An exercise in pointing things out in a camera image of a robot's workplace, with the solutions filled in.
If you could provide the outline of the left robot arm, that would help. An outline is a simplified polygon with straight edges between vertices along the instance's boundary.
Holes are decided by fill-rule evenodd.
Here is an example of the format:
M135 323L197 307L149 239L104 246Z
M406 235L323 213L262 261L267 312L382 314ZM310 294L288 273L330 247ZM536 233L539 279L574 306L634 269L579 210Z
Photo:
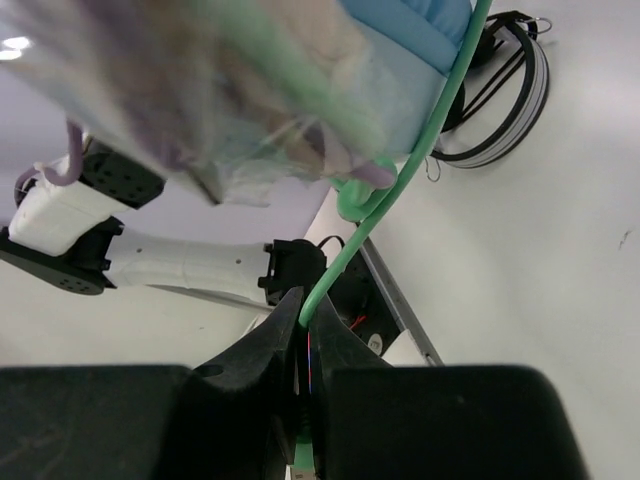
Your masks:
M81 179L23 182L1 231L4 262L68 293L151 286L269 307L265 322L196 369L72 366L5 369L5 436L151 433L185 424L209 433L292 432L305 394L298 362L300 308L322 276L322 250L305 240L214 245L155 237L125 226L120 211L162 192L155 174L116 154L94 153Z

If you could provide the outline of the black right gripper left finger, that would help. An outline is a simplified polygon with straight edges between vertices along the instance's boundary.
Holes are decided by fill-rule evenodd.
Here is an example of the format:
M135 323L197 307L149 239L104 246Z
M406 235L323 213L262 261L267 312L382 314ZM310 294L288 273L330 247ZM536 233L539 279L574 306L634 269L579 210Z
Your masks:
M295 435L300 424L298 316L290 289L256 328L194 369L192 413L207 435Z

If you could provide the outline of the light blue headphones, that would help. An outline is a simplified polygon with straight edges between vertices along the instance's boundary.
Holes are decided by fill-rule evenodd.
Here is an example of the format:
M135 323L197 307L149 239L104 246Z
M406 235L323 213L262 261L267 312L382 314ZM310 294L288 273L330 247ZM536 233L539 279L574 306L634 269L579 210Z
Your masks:
M5 1L4 68L92 136L215 204L285 177L390 187L419 101L402 54L447 74L467 1Z

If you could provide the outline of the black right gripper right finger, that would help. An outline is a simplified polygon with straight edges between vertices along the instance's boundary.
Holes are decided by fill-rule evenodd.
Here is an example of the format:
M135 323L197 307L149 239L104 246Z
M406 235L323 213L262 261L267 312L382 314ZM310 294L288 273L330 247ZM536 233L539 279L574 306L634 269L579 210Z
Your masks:
M391 366L341 320L324 296L312 319L312 398L386 398L392 393Z

